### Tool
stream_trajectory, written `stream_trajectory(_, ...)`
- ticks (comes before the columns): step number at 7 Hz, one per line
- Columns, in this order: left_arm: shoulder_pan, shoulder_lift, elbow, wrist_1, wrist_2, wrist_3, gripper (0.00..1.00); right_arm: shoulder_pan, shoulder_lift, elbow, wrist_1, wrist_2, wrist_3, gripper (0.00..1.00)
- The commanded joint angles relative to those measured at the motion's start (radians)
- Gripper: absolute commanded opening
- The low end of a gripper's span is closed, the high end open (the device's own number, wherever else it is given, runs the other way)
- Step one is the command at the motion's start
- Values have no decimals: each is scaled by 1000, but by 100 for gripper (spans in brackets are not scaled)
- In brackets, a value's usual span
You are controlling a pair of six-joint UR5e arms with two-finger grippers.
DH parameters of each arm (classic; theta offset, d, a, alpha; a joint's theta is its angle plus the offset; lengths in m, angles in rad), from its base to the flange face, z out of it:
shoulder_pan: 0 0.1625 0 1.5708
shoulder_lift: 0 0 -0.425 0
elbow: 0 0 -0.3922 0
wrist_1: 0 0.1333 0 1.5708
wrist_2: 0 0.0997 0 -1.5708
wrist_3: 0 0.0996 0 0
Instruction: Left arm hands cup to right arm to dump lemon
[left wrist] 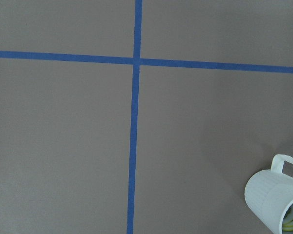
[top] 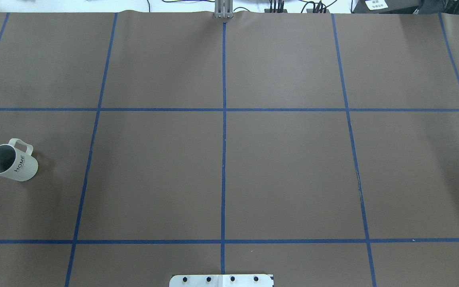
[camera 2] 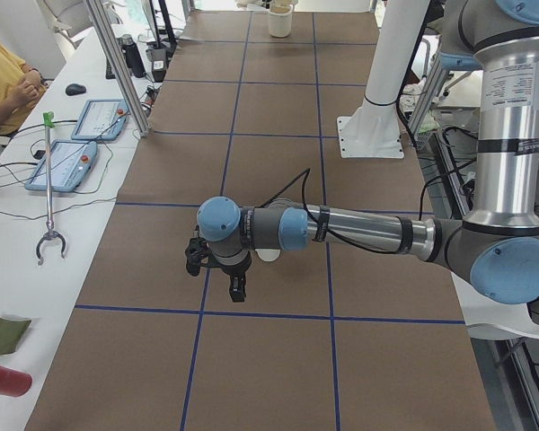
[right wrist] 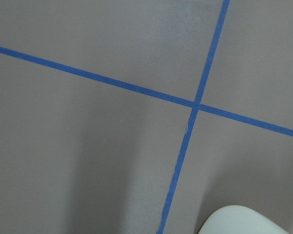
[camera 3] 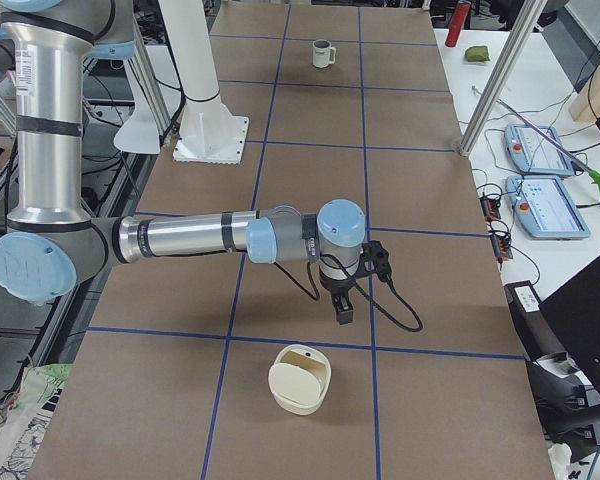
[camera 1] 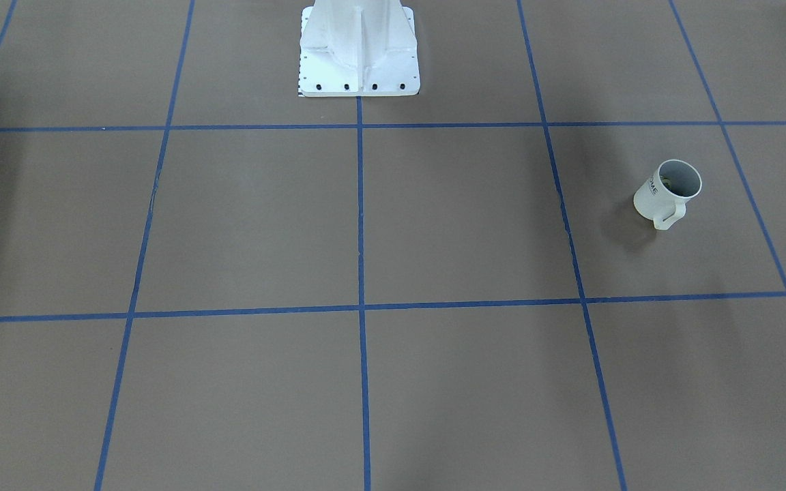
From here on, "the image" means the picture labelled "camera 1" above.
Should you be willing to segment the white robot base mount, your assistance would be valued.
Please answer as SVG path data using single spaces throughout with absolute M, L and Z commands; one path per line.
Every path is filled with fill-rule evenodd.
M 420 92 L 414 12 L 399 1 L 315 1 L 300 15 L 297 95 L 400 97 Z

